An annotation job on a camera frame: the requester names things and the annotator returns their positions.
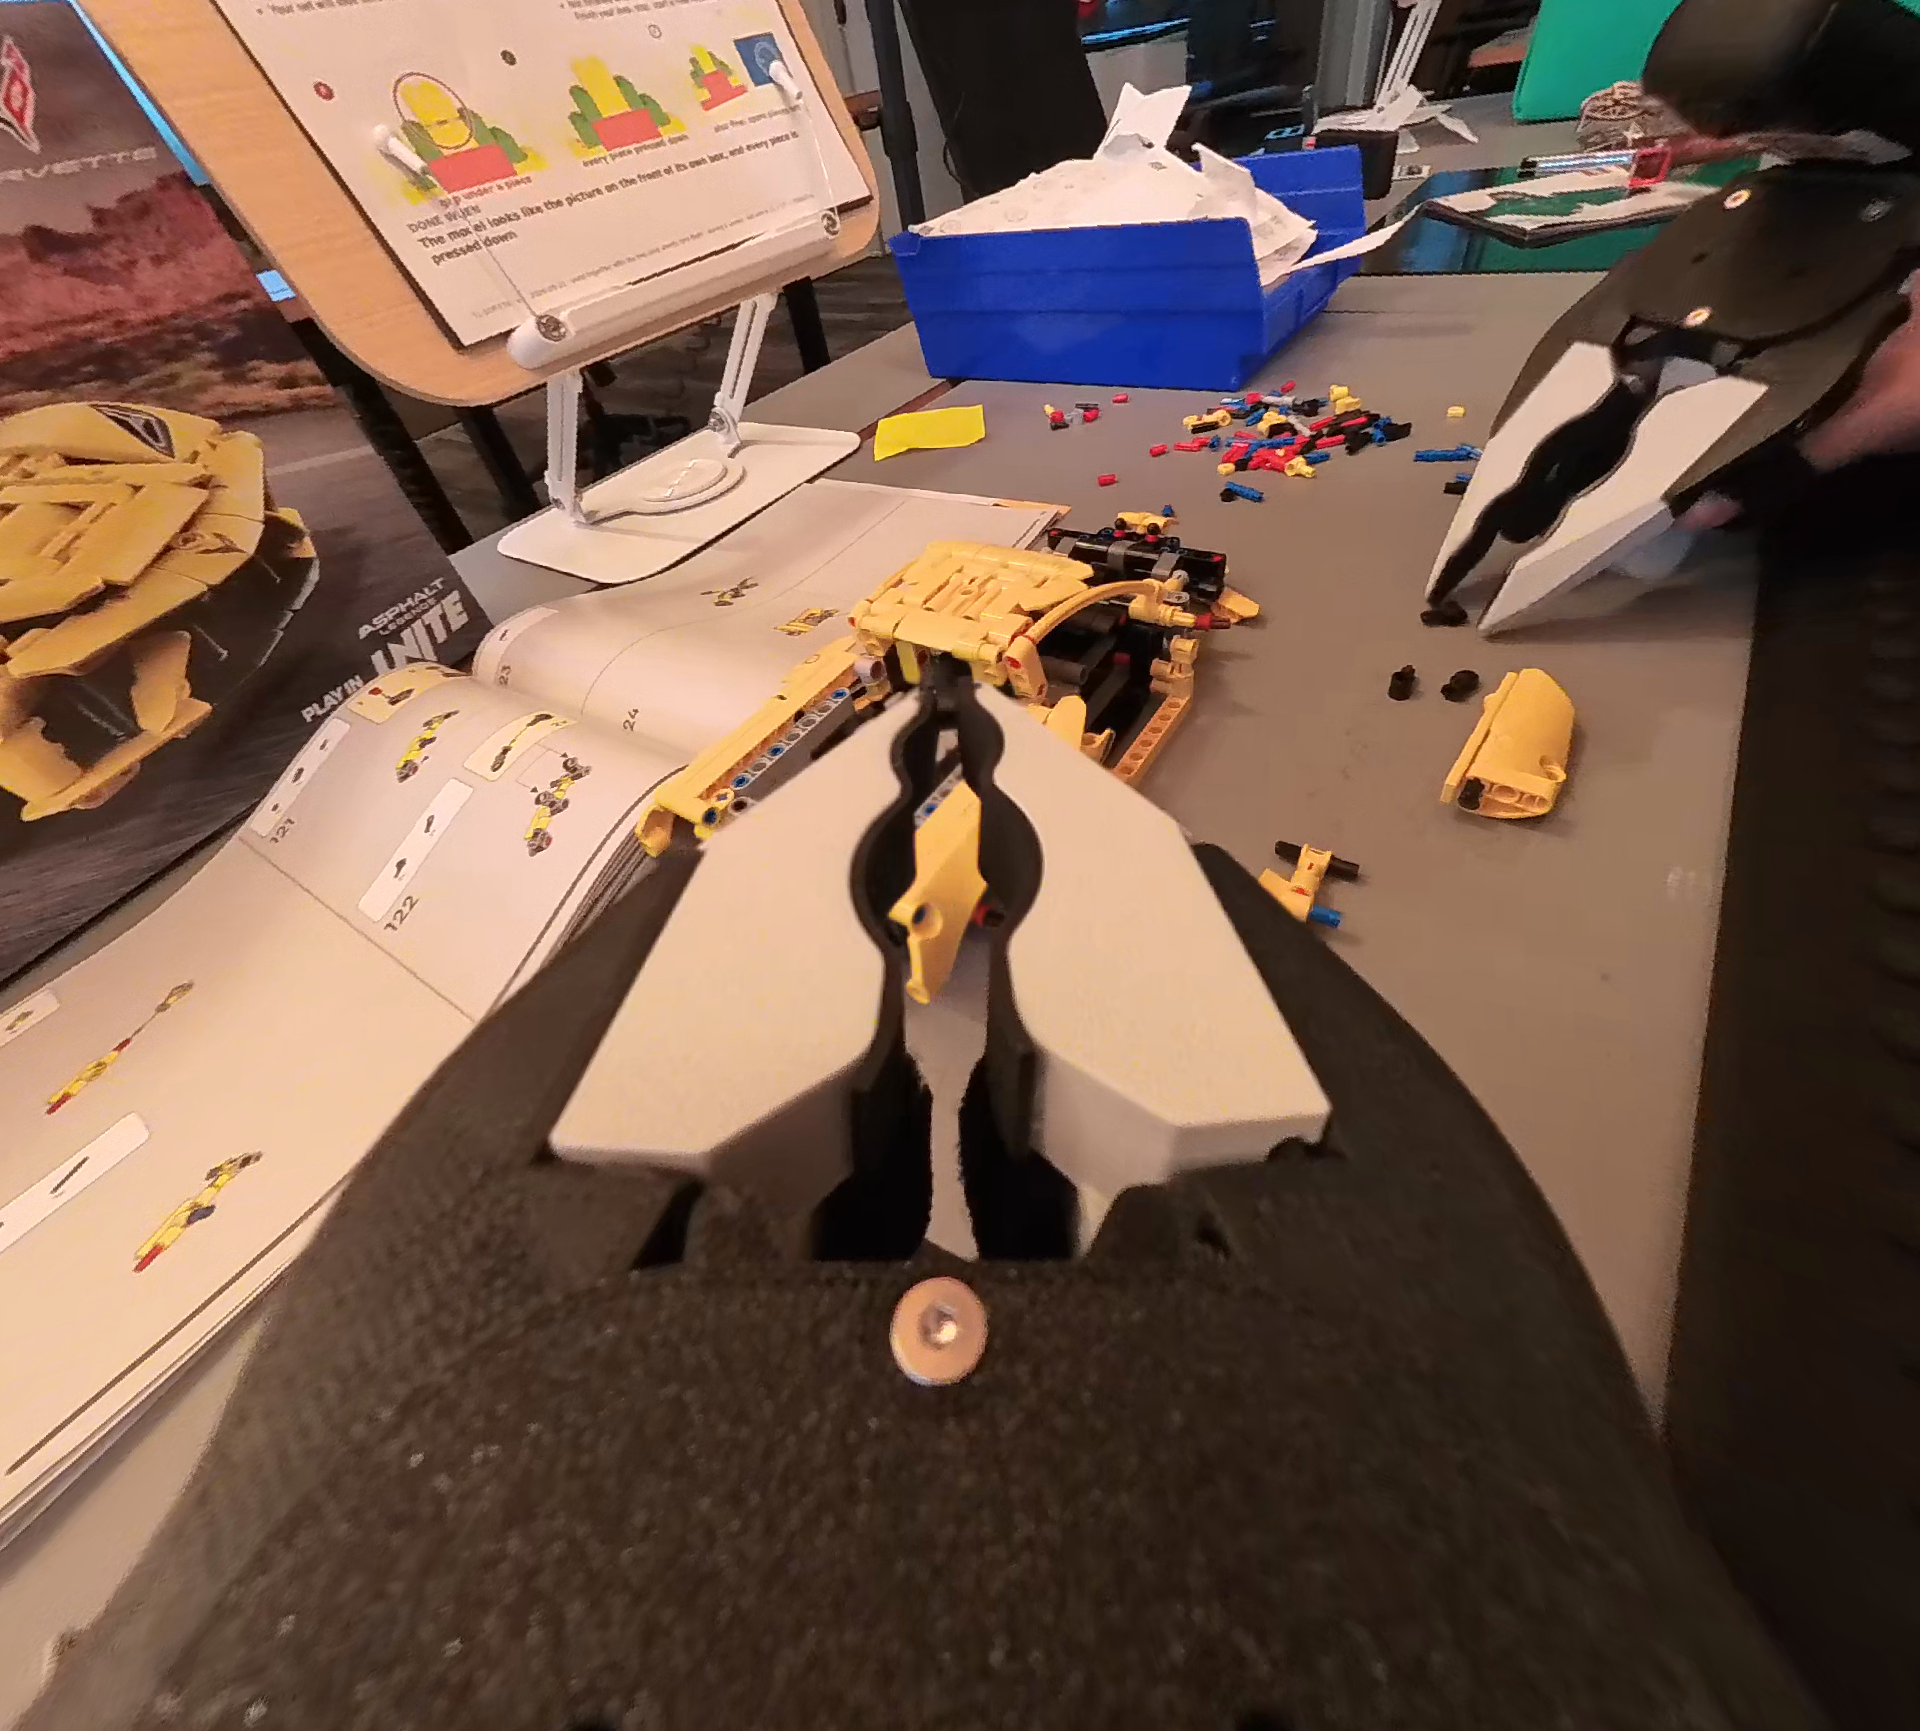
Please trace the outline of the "white plastic bags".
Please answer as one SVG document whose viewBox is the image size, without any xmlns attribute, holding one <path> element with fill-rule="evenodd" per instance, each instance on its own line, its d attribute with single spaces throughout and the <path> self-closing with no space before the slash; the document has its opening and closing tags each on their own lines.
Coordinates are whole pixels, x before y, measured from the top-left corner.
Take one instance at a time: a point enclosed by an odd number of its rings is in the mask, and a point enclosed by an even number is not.
<svg viewBox="0 0 1920 1731">
<path fill-rule="evenodd" d="M 1198 151 L 1198 162 L 1179 162 L 1171 151 L 1187 94 L 1191 86 L 1140 91 L 1123 85 L 1090 162 L 1058 162 L 1048 171 L 947 208 L 913 228 L 913 233 L 959 239 L 1234 221 L 1246 225 L 1256 256 L 1305 256 L 1318 225 L 1263 192 L 1249 169 L 1208 146 Z"/>
</svg>

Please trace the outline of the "pile of small coloured pieces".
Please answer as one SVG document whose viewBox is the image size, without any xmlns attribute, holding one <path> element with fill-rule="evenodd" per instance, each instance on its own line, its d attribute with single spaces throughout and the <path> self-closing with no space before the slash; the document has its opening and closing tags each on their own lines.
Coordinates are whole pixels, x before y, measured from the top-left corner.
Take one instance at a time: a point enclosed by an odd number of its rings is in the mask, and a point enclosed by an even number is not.
<svg viewBox="0 0 1920 1731">
<path fill-rule="evenodd" d="M 1051 434 L 1092 426 L 1123 407 L 1133 393 L 1044 400 L 1040 414 Z M 1242 386 L 1212 404 L 1179 414 L 1179 426 L 1144 446 L 1150 460 L 1208 457 L 1219 474 L 1224 504 L 1263 504 L 1267 488 L 1256 477 L 1308 481 L 1339 457 L 1358 457 L 1377 446 L 1407 446 L 1412 424 L 1362 404 L 1347 383 L 1331 383 L 1324 393 L 1304 390 L 1294 379 L 1271 386 Z M 1478 467 L 1485 452 L 1469 439 L 1449 446 L 1412 452 L 1426 467 Z M 1144 514 L 1119 514 L 1123 530 L 1160 530 L 1172 523 L 1177 506 L 1165 504 Z"/>
</svg>

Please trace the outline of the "scattered papers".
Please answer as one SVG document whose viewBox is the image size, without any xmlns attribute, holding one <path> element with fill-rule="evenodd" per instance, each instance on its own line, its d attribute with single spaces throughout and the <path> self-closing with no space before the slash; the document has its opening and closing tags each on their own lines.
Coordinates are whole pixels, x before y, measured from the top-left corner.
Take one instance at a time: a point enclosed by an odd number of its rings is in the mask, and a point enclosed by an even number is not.
<svg viewBox="0 0 1920 1731">
<path fill-rule="evenodd" d="M 1592 233 L 1653 229 L 1719 192 L 1719 182 L 1688 176 L 1635 182 L 1631 162 L 1581 156 L 1549 169 L 1525 162 L 1516 169 L 1433 176 L 1407 208 L 1511 248 L 1549 248 Z"/>
</svg>

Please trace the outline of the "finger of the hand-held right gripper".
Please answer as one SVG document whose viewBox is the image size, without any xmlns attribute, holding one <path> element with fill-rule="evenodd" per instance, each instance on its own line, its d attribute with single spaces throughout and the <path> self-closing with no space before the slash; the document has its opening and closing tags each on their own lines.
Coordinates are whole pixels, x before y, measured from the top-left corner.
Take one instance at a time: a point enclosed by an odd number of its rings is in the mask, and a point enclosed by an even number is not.
<svg viewBox="0 0 1920 1731">
<path fill-rule="evenodd" d="M 1644 413 L 1691 383 L 1675 332 L 1544 340 L 1427 574 L 1427 618 L 1604 618 L 1675 583 L 1691 533 L 1644 527 L 1601 560 L 1564 560 L 1567 514 L 1624 473 Z"/>
<path fill-rule="evenodd" d="M 1682 496 L 1710 485 L 1736 460 L 1793 430 L 1795 400 L 1786 386 L 1733 373 L 1704 373 L 1658 397 L 1635 430 L 1624 473 L 1605 477 L 1567 514 L 1564 560 L 1601 560 L 1644 527 L 1675 527 Z M 1546 618 L 1482 618 L 1493 638 Z"/>
</svg>

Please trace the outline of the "white metal stand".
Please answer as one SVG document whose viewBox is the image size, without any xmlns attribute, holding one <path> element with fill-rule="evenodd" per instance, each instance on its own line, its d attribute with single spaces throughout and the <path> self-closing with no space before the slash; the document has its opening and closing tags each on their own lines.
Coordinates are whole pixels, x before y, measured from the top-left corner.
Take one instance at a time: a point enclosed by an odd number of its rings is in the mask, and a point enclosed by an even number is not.
<svg viewBox="0 0 1920 1731">
<path fill-rule="evenodd" d="M 1445 0 L 1395 0 L 1405 11 L 1405 33 L 1382 63 L 1377 101 L 1350 112 L 1331 112 L 1318 119 L 1313 145 L 1331 146 L 1345 133 L 1382 133 L 1395 151 L 1416 151 L 1416 127 L 1438 124 L 1454 135 L 1478 145 L 1478 133 L 1456 119 L 1445 104 L 1427 97 L 1416 85 L 1416 68 L 1433 40 L 1434 19 Z"/>
</svg>

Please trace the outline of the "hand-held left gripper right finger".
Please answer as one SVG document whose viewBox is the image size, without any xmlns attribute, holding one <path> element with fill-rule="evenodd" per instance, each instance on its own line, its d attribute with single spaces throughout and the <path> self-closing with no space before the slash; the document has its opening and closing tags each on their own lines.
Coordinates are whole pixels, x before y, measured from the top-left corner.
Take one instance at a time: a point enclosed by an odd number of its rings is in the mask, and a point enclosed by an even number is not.
<svg viewBox="0 0 1920 1731">
<path fill-rule="evenodd" d="M 949 692 L 980 803 L 984 1055 L 956 1122 L 973 1229 L 1324 1145 L 1331 1096 L 1183 827 L 1016 701 Z"/>
</svg>

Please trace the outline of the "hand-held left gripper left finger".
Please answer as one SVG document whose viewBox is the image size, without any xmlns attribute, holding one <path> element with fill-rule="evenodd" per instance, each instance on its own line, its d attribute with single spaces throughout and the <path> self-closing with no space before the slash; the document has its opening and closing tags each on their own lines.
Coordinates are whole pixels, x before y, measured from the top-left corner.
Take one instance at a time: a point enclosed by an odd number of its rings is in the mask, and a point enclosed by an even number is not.
<svg viewBox="0 0 1920 1731">
<path fill-rule="evenodd" d="M 731 1187 L 833 1261 L 930 1233 L 930 1090 L 891 904 L 916 874 L 930 697 L 902 697 L 686 861 L 550 1143 Z"/>
</svg>

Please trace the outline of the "small yellow black brick assembly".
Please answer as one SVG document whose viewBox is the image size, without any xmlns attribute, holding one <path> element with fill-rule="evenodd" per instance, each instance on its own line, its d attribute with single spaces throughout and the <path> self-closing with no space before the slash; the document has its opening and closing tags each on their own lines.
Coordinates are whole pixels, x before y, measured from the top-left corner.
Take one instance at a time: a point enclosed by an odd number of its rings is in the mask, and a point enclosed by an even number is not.
<svg viewBox="0 0 1920 1731">
<path fill-rule="evenodd" d="M 1262 889 L 1308 929 L 1342 929 L 1342 911 L 1321 893 L 1331 880 L 1358 884 L 1362 866 L 1308 840 L 1274 840 L 1277 866 L 1262 868 Z"/>
</svg>

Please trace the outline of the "toy car box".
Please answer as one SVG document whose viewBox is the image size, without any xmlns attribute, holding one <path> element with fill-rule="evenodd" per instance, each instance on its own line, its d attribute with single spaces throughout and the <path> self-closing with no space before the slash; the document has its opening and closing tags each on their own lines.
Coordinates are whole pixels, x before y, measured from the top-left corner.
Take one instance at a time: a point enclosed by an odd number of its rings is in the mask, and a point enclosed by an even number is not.
<svg viewBox="0 0 1920 1731">
<path fill-rule="evenodd" d="M 486 613 L 66 0 L 4 3 L 4 977 Z"/>
</svg>

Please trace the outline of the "wooden document stand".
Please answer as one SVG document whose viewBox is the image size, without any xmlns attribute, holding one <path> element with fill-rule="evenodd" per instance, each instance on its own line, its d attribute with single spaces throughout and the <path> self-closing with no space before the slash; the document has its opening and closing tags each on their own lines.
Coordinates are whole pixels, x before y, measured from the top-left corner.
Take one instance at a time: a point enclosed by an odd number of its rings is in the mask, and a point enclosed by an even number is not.
<svg viewBox="0 0 1920 1731">
<path fill-rule="evenodd" d="M 348 393 L 376 452 L 433 538 L 451 547 L 464 521 L 436 485 L 417 439 L 390 413 L 390 386 L 454 407 L 510 514 L 497 547 L 593 587 L 656 576 L 714 544 L 794 485 L 821 477 L 858 452 L 858 430 L 781 426 L 744 414 L 776 279 L 802 288 L 851 263 L 877 233 L 877 213 L 848 208 L 816 253 L 779 256 L 779 239 L 681 269 L 681 302 L 651 288 L 609 292 L 572 318 L 535 318 L 535 367 L 520 340 L 457 345 L 418 284 L 398 267 L 372 213 L 304 133 L 250 40 L 217 0 L 78 0 L 211 176 L 217 204 L 293 288 L 281 305 L 311 357 Z M 667 329 L 714 318 L 739 298 L 723 390 L 710 430 L 664 446 L 632 473 L 580 481 L 582 371 Z"/>
</svg>

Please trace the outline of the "yellow brick car model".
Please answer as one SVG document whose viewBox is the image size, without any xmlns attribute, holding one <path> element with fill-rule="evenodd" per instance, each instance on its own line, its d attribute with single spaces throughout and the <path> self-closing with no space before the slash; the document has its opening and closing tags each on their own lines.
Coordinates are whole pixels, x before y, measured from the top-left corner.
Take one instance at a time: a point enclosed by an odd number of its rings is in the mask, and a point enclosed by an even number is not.
<svg viewBox="0 0 1920 1731">
<path fill-rule="evenodd" d="M 1262 618 L 1224 551 L 1165 514 L 1120 514 L 1044 544 L 935 541 L 842 618 L 732 733 L 667 779 L 641 813 L 648 855 L 710 840 L 862 716 L 959 666 L 1140 787 L 1187 719 L 1200 635 Z"/>
</svg>

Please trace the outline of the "open instruction booklet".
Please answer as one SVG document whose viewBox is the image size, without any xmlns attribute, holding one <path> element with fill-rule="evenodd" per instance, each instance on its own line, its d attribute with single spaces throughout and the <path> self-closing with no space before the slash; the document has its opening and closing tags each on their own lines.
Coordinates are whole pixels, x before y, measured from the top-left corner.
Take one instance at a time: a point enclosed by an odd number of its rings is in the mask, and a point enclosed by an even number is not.
<svg viewBox="0 0 1920 1731">
<path fill-rule="evenodd" d="M 1065 506 L 807 481 L 321 719 L 222 855 L 4 1013 L 4 1540 L 311 1242 L 433 1068 L 643 876 L 637 825 L 924 544 Z"/>
</svg>

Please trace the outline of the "printed instruction sheet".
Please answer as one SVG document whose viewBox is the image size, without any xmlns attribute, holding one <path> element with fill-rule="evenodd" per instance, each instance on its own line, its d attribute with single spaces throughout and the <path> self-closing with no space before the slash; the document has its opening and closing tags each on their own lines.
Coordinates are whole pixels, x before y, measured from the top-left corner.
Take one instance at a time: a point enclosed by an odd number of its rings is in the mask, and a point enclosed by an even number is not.
<svg viewBox="0 0 1920 1731">
<path fill-rule="evenodd" d="M 457 345 L 871 198 L 779 0 L 212 0 Z"/>
</svg>

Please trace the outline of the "yellow curved panel piece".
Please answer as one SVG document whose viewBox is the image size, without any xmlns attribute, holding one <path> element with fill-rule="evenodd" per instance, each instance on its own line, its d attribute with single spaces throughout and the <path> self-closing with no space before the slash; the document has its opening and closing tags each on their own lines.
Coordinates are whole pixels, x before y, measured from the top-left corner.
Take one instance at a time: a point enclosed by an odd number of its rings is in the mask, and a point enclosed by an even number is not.
<svg viewBox="0 0 1920 1731">
<path fill-rule="evenodd" d="M 1561 803 L 1576 740 L 1576 706 L 1541 666 L 1507 669 L 1454 760 L 1442 806 L 1489 819 L 1544 819 Z"/>
</svg>

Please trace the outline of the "person's right hand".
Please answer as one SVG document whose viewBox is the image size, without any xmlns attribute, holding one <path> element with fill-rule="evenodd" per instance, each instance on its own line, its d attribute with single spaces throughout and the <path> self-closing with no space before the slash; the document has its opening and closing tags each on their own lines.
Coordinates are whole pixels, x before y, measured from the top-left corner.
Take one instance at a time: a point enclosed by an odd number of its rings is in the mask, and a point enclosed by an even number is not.
<svg viewBox="0 0 1920 1731">
<path fill-rule="evenodd" d="M 1675 521 L 1688 533 L 1767 523 L 1812 496 L 1820 477 L 1867 457 L 1917 452 L 1917 326 L 1893 332 L 1826 414 L 1795 426 L 1780 457 L 1740 473 L 1733 488 L 1699 492 Z"/>
</svg>

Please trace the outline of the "grey desk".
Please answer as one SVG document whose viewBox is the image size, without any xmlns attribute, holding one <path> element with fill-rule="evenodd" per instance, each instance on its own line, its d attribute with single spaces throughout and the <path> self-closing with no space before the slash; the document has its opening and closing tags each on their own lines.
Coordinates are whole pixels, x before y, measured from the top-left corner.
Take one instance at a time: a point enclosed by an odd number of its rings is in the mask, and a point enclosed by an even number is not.
<svg viewBox="0 0 1920 1731">
<path fill-rule="evenodd" d="M 1644 1396 L 1658 1399 L 1752 569 L 1696 560 L 1624 612 L 1493 638 L 1426 624 L 1427 569 L 1464 498 L 1445 496 L 1442 467 L 1412 457 L 1461 439 L 1485 446 L 1521 359 L 1592 284 L 1596 267 L 1567 267 L 1564 248 L 1535 253 L 1521 272 L 1345 279 L 1253 386 L 1354 383 L 1416 435 L 1342 457 L 1308 481 L 1262 477 L 1263 504 L 1219 504 L 1208 457 L 1144 457 L 1179 413 L 1219 397 L 1165 386 L 1129 390 L 1133 404 L 1051 439 L 1040 400 L 1079 386 L 956 379 L 949 397 L 984 400 L 977 446 L 916 453 L 906 474 L 881 474 L 858 453 L 828 481 L 1063 504 L 1072 521 L 1172 504 L 1187 544 L 1227 547 L 1262 618 L 1200 638 L 1191 712 L 1144 772 L 1144 801 L 1249 866 L 1274 837 L 1362 861 L 1362 884 L 1342 889 L 1350 926 L 1331 948 L 1502 1125 L 1596 1279 Z M 493 627 L 590 592 L 508 560 L 497 541 L 469 569 Z M 1385 682 L 1407 662 L 1422 696 L 1395 706 Z M 1489 692 L 1521 666 L 1556 677 L 1576 706 L 1561 803 L 1521 825 L 1442 806 Z M 1467 708 L 1438 696 L 1456 669 L 1485 677 Z M 113 1449 L 232 1339 L 229 1328 L 162 1382 Z M 104 1606 L 204 1444 L 201 1435 L 162 1489 L 118 1488 L 124 1465 L 104 1449 L 4 1540 L 4 1660 L 27 1670 L 13 1684 L 24 1696 L 45 1680 L 45 1643 Z"/>
</svg>

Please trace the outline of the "blue plastic bin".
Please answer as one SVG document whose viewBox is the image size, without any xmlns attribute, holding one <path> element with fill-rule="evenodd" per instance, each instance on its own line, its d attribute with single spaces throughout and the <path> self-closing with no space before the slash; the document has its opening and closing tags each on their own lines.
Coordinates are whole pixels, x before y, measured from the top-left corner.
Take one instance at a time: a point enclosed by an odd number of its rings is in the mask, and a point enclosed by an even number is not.
<svg viewBox="0 0 1920 1731">
<path fill-rule="evenodd" d="M 1358 272 L 1354 146 L 1256 154 L 1253 182 L 1318 225 L 1308 260 L 1262 288 L 1249 228 L 1204 225 L 897 233 L 902 289 L 938 379 L 1242 390 Z"/>
</svg>

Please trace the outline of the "black perforated mat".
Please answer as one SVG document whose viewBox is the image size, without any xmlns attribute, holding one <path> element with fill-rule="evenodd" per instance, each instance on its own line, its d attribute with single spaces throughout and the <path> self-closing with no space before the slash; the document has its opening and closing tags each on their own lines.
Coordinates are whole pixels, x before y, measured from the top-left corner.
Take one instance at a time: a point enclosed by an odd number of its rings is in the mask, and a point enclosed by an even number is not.
<svg viewBox="0 0 1920 1731">
<path fill-rule="evenodd" d="M 1759 541 L 1670 1454 L 1836 1728 L 1917 1728 L 1917 457 Z"/>
</svg>

